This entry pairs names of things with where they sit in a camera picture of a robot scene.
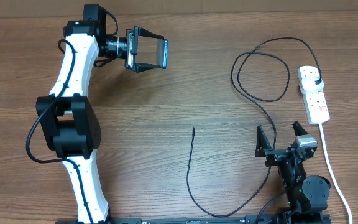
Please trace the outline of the blue screen smartphone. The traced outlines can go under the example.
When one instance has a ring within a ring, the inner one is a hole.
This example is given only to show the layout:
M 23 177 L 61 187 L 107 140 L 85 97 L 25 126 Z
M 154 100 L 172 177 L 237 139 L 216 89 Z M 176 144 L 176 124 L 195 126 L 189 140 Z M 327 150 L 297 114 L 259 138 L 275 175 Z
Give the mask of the blue screen smartphone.
M 168 40 L 157 39 L 156 63 L 162 69 L 167 67 Z

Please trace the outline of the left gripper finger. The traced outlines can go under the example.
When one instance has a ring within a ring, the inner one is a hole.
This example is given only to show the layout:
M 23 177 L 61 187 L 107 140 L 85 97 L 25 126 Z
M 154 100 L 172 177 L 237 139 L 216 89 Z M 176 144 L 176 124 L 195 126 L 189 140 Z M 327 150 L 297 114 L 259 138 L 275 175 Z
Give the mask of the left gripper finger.
M 162 40 L 165 39 L 164 36 L 162 36 L 162 35 L 154 34 L 151 31 L 148 31 L 147 29 L 144 29 L 143 27 L 138 27 L 138 26 L 134 27 L 134 34 L 135 34 L 136 39 L 138 37 L 148 37 L 148 38 L 162 39 Z
M 157 64 L 148 64 L 148 63 L 135 63 L 133 71 L 136 73 L 144 72 L 151 69 L 163 69 L 160 65 Z

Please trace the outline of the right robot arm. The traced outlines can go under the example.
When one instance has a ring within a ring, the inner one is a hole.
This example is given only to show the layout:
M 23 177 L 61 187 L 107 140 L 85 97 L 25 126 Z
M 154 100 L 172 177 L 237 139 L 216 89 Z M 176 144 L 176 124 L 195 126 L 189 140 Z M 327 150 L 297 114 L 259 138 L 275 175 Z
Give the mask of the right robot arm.
M 284 190 L 269 201 L 255 218 L 256 223 L 330 223 L 323 215 L 328 207 L 331 184 L 318 175 L 308 176 L 303 162 L 314 156 L 318 142 L 295 121 L 295 140 L 286 149 L 273 149 L 261 126 L 257 127 L 256 157 L 266 158 L 267 167 L 278 167 Z M 280 208 L 273 215 L 264 215 L 269 205 L 286 195 L 288 207 Z

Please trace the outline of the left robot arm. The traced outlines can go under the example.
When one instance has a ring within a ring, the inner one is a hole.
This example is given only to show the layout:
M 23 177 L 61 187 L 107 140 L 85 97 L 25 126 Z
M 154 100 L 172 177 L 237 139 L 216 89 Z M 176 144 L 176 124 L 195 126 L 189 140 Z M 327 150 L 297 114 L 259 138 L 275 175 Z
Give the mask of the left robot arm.
M 96 164 L 101 127 L 88 99 L 93 68 L 123 59 L 128 70 L 140 73 L 167 66 L 168 41 L 142 27 L 127 29 L 124 37 L 107 34 L 111 13 L 99 4 L 86 4 L 83 18 L 68 21 L 58 48 L 64 58 L 48 96 L 36 101 L 38 118 L 30 129 L 29 144 L 41 126 L 48 148 L 69 173 L 78 216 L 75 223 L 112 223 Z

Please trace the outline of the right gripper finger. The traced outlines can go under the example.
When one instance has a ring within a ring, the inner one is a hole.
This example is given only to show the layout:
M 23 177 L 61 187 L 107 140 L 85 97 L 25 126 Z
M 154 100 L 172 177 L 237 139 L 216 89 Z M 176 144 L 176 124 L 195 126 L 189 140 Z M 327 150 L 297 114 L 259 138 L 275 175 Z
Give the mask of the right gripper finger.
M 301 124 L 298 121 L 295 121 L 292 124 L 295 136 L 304 136 L 308 135 L 308 132 L 301 126 Z
M 255 148 L 255 157 L 265 157 L 273 148 L 265 135 L 261 126 L 257 127 L 257 144 Z

